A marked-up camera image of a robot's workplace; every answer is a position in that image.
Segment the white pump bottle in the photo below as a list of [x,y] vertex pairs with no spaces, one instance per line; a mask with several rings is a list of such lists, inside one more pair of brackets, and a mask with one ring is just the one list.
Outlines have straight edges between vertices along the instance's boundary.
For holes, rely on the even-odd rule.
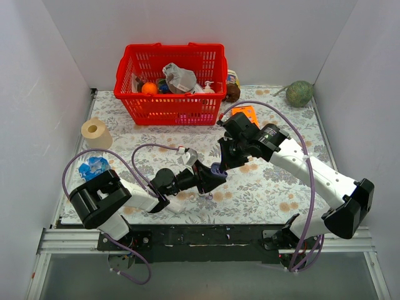
[[215,93],[214,89],[211,87],[213,83],[213,81],[206,81],[203,91],[207,94]]

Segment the lavender earbud charging case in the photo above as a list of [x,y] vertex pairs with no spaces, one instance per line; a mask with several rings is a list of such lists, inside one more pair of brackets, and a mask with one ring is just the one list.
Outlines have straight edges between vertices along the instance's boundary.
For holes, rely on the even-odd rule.
[[211,173],[220,179],[226,180],[228,174],[226,171],[220,170],[220,167],[221,167],[221,165],[219,163],[216,163],[216,162],[212,163]]

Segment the dark green toy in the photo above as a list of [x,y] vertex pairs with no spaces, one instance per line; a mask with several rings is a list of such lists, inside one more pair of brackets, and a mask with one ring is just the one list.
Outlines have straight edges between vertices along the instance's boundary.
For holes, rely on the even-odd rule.
[[167,82],[164,78],[159,78],[156,80],[156,85],[159,94],[171,94],[171,91],[167,85]]

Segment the orange fruit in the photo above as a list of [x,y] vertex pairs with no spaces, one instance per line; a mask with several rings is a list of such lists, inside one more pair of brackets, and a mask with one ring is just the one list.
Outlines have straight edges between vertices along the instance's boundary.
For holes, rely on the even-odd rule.
[[158,86],[153,82],[146,82],[142,85],[141,92],[143,94],[157,94]]

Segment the brown jar with label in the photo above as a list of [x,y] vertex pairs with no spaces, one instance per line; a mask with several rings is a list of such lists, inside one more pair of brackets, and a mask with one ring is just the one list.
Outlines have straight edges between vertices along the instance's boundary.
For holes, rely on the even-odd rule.
[[235,71],[228,69],[226,79],[226,95],[222,101],[227,103],[235,103],[240,98],[240,95],[241,90],[238,75]]

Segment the white earbud charging case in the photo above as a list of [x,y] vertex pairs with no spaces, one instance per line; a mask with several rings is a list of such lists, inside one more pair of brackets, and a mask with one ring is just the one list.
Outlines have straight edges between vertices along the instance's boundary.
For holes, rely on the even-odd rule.
[[166,208],[169,211],[173,212],[174,214],[180,214],[184,210],[183,205],[181,203],[173,200],[170,200],[170,203]]

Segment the beige paper roll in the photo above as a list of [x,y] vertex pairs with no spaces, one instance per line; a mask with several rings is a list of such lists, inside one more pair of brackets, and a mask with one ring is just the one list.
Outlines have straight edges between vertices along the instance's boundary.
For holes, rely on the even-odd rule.
[[89,149],[109,149],[113,138],[106,124],[98,117],[93,117],[81,126],[81,134]]

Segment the grey crumpled bag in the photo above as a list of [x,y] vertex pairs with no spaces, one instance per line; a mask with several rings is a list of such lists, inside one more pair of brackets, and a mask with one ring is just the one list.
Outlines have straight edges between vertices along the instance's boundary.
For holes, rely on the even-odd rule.
[[180,68],[174,63],[164,66],[162,72],[166,77],[166,84],[173,94],[190,93],[197,83],[193,71]]

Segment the floral patterned table mat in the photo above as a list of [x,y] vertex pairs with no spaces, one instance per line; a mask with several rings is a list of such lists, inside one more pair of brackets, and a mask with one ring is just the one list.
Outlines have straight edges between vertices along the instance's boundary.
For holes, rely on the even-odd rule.
[[[293,108],[278,87],[244,86],[243,101],[254,101],[261,126],[275,124],[293,133],[299,131],[297,142],[305,142],[308,151],[322,162],[331,163],[315,104]],[[102,120],[113,143],[105,154],[110,166],[120,178],[133,182],[130,168],[136,166],[152,179],[161,168],[178,173],[184,168],[176,154],[179,146],[193,148],[206,166],[221,158],[218,139],[223,129],[218,126],[139,126],[131,119],[122,102],[112,91],[99,91],[92,116]],[[200,196],[196,189],[180,192],[170,200],[182,204],[180,214],[163,210],[149,214],[124,207],[121,214],[133,224],[281,224],[293,214],[305,214],[309,208],[310,190],[288,172],[261,159],[250,159],[242,167],[229,171],[227,181],[213,192],[213,200]],[[194,202],[189,201],[195,195]]]

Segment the orange snack box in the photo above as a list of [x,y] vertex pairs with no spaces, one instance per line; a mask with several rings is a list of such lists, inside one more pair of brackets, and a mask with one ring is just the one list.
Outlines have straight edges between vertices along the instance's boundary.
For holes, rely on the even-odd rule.
[[231,109],[231,114],[235,115],[236,113],[244,113],[252,123],[259,126],[256,111],[253,106],[236,106]]

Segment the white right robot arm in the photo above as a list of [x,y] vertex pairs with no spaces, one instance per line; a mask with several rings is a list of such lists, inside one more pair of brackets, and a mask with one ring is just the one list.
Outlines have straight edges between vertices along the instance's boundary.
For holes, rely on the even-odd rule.
[[274,241],[283,240],[294,249],[307,238],[326,233],[343,239],[354,236],[371,210],[374,184],[370,180],[342,175],[308,154],[286,131],[273,124],[259,128],[242,112],[219,120],[218,125],[225,134],[218,141],[221,162],[212,167],[213,176],[224,179],[227,170],[245,165],[249,158],[260,158],[292,174],[327,204],[311,217],[292,216],[272,237]]

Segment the red plastic shopping basket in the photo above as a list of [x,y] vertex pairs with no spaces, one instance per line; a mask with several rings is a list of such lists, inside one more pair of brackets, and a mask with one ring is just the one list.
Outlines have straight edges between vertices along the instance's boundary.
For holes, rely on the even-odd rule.
[[[207,94],[144,94],[134,92],[133,79],[155,83],[169,63],[193,71],[197,83],[212,82]],[[114,96],[141,126],[213,125],[226,96],[228,63],[222,44],[130,44],[116,73]]]

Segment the blue wrapped tissue roll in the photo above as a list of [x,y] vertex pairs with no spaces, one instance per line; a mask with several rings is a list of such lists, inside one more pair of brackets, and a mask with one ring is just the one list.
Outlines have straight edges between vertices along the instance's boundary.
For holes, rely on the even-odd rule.
[[87,182],[110,169],[111,167],[107,159],[103,157],[90,157],[79,166],[78,172],[80,177]]

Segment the green melon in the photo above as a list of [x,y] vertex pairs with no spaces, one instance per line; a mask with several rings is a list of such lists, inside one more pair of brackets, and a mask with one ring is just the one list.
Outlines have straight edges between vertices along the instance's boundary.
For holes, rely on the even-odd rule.
[[282,87],[273,97],[285,92],[286,101],[294,108],[305,107],[314,96],[313,85],[307,81],[295,81]]

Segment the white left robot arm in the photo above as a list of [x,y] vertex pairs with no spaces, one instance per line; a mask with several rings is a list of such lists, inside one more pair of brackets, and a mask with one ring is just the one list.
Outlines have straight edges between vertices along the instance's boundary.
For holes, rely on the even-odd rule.
[[121,207],[158,213],[172,205],[167,196],[193,187],[207,194],[226,182],[227,172],[221,172],[218,167],[218,164],[211,168],[200,164],[193,171],[185,169],[177,175],[168,168],[160,169],[149,186],[151,191],[159,193],[158,197],[120,179],[115,171],[107,170],[74,189],[69,200],[84,228],[102,231],[118,249],[125,250],[132,245],[133,235],[128,222],[118,213]]

